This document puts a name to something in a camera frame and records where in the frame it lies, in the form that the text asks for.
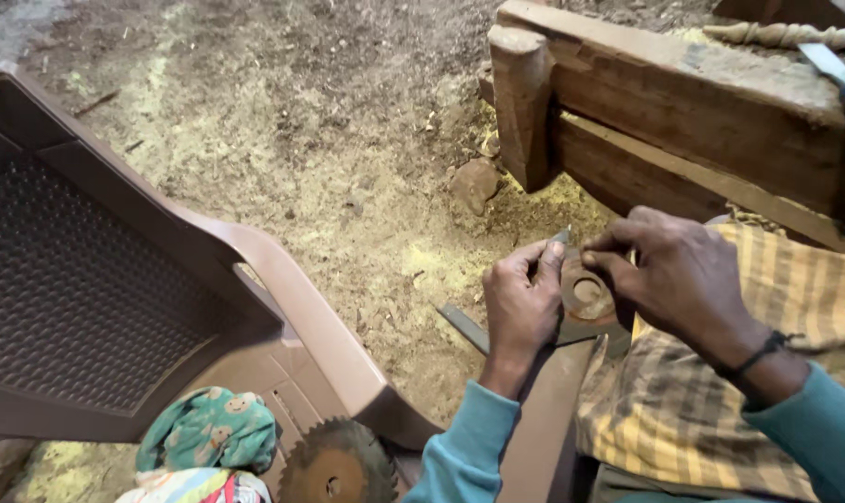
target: teal sleeve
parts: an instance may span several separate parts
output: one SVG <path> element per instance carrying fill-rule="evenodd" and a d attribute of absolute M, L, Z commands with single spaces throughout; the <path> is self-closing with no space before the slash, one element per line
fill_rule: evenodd
<path fill-rule="evenodd" d="M 804 387 L 784 402 L 743 418 L 792 456 L 811 476 L 823 503 L 845 503 L 845 388 L 811 362 Z"/>
<path fill-rule="evenodd" d="M 469 381 L 450 428 L 426 443 L 422 477 L 403 502 L 494 501 L 500 491 L 500 452 L 518 411 L 518 402 Z"/>

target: black wrist band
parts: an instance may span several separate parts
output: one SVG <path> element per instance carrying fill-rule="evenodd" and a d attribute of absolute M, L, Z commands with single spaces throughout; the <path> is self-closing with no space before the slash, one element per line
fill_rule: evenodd
<path fill-rule="evenodd" d="M 779 330 L 774 330 L 770 337 L 764 341 L 764 346 L 755 352 L 752 356 L 749 356 L 749 359 L 745 361 L 742 365 L 735 369 L 730 369 L 729 367 L 720 367 L 719 369 L 715 370 L 715 373 L 722 379 L 726 379 L 727 381 L 733 381 L 738 379 L 742 376 L 745 371 L 752 368 L 752 365 L 764 358 L 764 356 L 775 353 L 780 349 L 786 347 L 786 343 L 796 337 L 796 334 L 791 336 L 786 336 Z"/>

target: green printed cloth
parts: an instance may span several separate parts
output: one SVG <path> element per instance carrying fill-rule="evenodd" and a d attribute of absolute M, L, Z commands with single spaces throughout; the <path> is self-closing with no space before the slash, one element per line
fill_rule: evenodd
<path fill-rule="evenodd" d="M 222 466 L 256 474 L 272 463 L 276 423 L 254 393 L 204 387 L 180 398 L 155 420 L 137 452 L 137 471 Z"/>

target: hand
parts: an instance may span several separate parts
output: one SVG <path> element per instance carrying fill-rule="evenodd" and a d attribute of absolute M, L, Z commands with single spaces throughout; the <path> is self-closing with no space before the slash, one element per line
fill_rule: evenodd
<path fill-rule="evenodd" d="M 534 357 L 557 335 L 562 295 L 562 243 L 540 241 L 513 251 L 484 273 L 491 350 L 479 383 L 510 399 L 519 390 Z M 537 273 L 529 279 L 529 271 Z"/>
<path fill-rule="evenodd" d="M 745 309 L 736 246 L 698 222 L 640 206 L 583 249 L 585 267 L 605 272 L 644 321 L 680 338 L 715 368 L 738 368 L 770 337 L 770 328 Z M 622 257 L 630 250 L 639 253 L 636 266 Z M 781 351 L 734 384 L 751 398 L 776 403 L 800 389 L 807 368 Z"/>

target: dirt floor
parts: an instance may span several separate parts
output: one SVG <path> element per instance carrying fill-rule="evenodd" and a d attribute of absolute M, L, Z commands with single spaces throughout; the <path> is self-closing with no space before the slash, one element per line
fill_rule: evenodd
<path fill-rule="evenodd" d="M 484 323 L 480 276 L 517 245 L 610 212 L 570 178 L 510 177 L 474 216 L 450 166 L 495 128 L 474 70 L 501 0 L 0 0 L 17 59 L 153 185 L 192 210 L 278 236 L 394 383 L 448 424 L 483 358 L 435 312 Z M 669 31 L 713 0 L 567 0 Z M 112 501 L 131 446 L 47 443 L 14 500 Z"/>

